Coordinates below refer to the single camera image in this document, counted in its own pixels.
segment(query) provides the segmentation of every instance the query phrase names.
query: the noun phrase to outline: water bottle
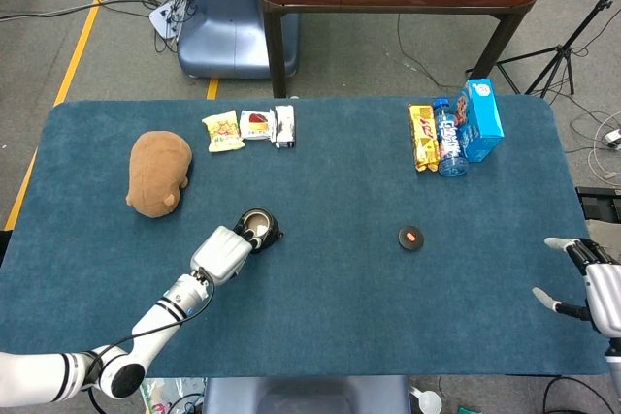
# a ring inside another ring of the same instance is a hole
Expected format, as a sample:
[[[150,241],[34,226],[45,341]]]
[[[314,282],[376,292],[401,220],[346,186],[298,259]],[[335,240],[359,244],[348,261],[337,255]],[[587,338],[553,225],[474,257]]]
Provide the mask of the water bottle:
[[[448,99],[434,101],[434,118],[440,146],[440,175],[463,175],[468,171],[468,160],[457,138],[457,117],[450,111]]]

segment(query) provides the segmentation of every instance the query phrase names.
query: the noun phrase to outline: yellow snack package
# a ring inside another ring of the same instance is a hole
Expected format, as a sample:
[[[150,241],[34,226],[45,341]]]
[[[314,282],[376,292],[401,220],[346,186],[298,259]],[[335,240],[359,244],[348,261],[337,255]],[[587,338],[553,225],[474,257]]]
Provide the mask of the yellow snack package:
[[[414,167],[419,172],[427,169],[437,172],[440,151],[434,111],[431,106],[416,106],[414,104],[410,104],[408,110]]]
[[[203,118],[203,123],[210,133],[209,152],[223,152],[245,147],[240,136],[240,127],[237,124],[235,111],[207,116]]]

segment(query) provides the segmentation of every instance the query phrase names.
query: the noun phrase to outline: small black disc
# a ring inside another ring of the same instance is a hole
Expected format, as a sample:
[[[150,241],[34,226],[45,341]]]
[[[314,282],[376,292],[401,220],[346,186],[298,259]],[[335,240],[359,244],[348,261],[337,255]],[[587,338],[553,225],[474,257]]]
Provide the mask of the small black disc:
[[[423,247],[425,238],[417,227],[408,225],[399,230],[399,244],[407,250],[415,251]]]

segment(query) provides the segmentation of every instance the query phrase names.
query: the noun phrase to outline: tripod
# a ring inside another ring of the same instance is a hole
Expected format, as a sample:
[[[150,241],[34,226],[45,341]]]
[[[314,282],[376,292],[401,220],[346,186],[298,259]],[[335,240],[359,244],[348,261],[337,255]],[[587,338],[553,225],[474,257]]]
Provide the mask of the tripod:
[[[528,87],[528,89],[526,90],[524,94],[532,94],[535,88],[537,88],[537,86],[539,85],[539,83],[549,73],[549,77],[547,78],[547,81],[545,82],[545,86],[543,87],[543,90],[541,91],[541,94],[540,94],[541,98],[545,97],[545,94],[547,94],[547,91],[550,88],[550,84],[552,83],[552,80],[554,80],[554,77],[556,76],[556,73],[558,72],[559,67],[561,66],[561,63],[563,62],[563,60],[565,60],[567,63],[568,79],[570,82],[570,93],[571,95],[573,95],[573,73],[572,73],[573,41],[577,39],[577,37],[582,33],[582,31],[584,31],[584,29],[589,25],[589,23],[593,20],[593,18],[595,18],[595,16],[599,12],[601,12],[603,9],[609,9],[611,5],[612,5],[611,0],[599,0],[598,3],[595,4],[595,7],[593,7],[593,10],[591,11],[591,13],[582,20],[580,25],[573,31],[570,38],[567,39],[567,41],[563,45],[559,44],[557,46],[554,46],[553,48],[544,48],[542,50],[537,50],[535,52],[526,53],[524,55],[518,55],[517,57],[512,57],[506,60],[501,60],[499,62],[496,62],[496,66],[498,67],[500,72],[505,77],[505,80],[507,80],[509,86],[511,86],[511,89],[513,89],[513,92],[515,92],[515,94],[519,94],[520,90],[517,88],[517,86],[515,85],[511,77],[509,76],[507,70],[505,70],[504,65],[506,63],[516,62],[518,60],[523,60],[525,58],[536,57],[538,55],[543,55],[549,52],[556,52],[554,54],[554,57],[552,57],[552,59],[548,62],[545,68],[541,71],[541,73],[539,73],[539,76],[533,81],[533,83]]]

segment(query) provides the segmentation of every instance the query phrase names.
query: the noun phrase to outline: blue table mat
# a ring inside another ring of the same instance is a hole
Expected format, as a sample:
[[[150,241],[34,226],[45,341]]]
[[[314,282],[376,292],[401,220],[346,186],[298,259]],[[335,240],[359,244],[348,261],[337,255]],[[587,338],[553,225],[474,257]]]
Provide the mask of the blue table mat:
[[[290,101],[295,148],[220,154],[207,152],[202,118],[275,101],[54,109],[0,269],[0,351],[114,342],[214,228],[265,207],[284,239],[217,289],[149,376],[605,371],[605,339],[531,293],[584,299],[570,259],[543,244],[587,235],[549,107],[498,98],[505,139],[466,176],[443,178],[413,168],[407,105],[429,102]],[[149,219],[124,198],[131,147],[155,129],[183,136],[194,160],[177,210]],[[415,253],[397,241],[408,224],[425,235]]]

